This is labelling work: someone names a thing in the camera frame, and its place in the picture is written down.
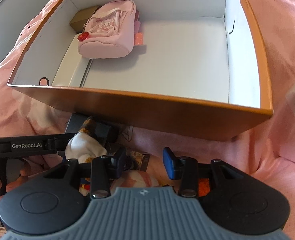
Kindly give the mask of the person left hand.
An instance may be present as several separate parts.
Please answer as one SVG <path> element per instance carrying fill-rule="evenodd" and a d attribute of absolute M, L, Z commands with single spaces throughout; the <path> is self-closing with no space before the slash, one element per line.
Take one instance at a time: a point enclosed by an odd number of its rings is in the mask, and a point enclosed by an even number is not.
<path fill-rule="evenodd" d="M 24 164 L 23 164 L 22 168 L 20 169 L 19 177 L 15 181 L 10 182 L 5 186 L 6 192 L 9 192 L 9 191 L 21 186 L 22 184 L 26 183 L 31 174 L 32 174 L 32 168 L 31 168 L 30 164 L 27 161 L 24 161 Z M 3 179 L 3 176 L 0 175 L 0 189 L 2 188 L 2 186 L 5 185 L 5 183 L 2 179 Z"/>

